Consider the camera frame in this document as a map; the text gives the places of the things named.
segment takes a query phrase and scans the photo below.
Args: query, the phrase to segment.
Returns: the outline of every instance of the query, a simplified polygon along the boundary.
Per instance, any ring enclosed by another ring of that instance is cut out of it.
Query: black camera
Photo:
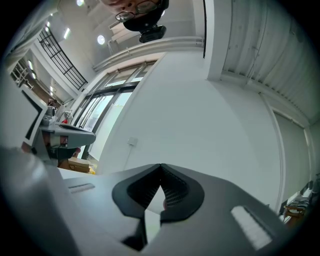
[[[147,43],[164,37],[167,28],[165,26],[154,25],[151,29],[140,32],[140,43]]]

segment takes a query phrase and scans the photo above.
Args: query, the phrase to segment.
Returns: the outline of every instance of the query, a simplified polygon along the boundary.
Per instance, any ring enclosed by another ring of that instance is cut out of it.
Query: corrugated metal panel
[[[251,78],[309,120],[320,115],[320,66],[308,37],[273,0],[232,0],[224,71]]]

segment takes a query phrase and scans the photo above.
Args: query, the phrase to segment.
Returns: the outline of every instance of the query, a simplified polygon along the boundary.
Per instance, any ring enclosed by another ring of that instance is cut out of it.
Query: eyeglasses
[[[159,6],[160,4],[158,5],[152,1],[144,1],[135,6],[136,14],[132,12],[123,11],[117,14],[115,18],[117,19],[117,21],[121,23],[127,22],[128,20],[133,19],[137,14],[147,14],[157,9]]]

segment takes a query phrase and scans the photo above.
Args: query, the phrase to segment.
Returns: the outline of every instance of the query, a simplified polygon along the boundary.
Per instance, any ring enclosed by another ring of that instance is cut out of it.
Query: light fixture
[[[64,39],[67,39],[67,36],[69,35],[69,32],[70,32],[70,29],[67,27],[66,28],[66,31],[65,31],[65,33],[64,33]]]
[[[32,65],[32,62],[28,60],[28,66],[31,70],[34,70],[34,66]]]
[[[76,4],[77,4],[78,6],[82,6],[84,3],[85,3],[84,0],[76,0]]]
[[[105,37],[103,35],[99,35],[97,40],[99,45],[103,45],[106,42]]]

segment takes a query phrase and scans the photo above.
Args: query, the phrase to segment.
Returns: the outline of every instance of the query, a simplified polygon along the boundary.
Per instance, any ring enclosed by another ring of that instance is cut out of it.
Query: balcony railing
[[[48,27],[41,31],[38,40],[53,63],[77,90],[88,83],[61,49]]]

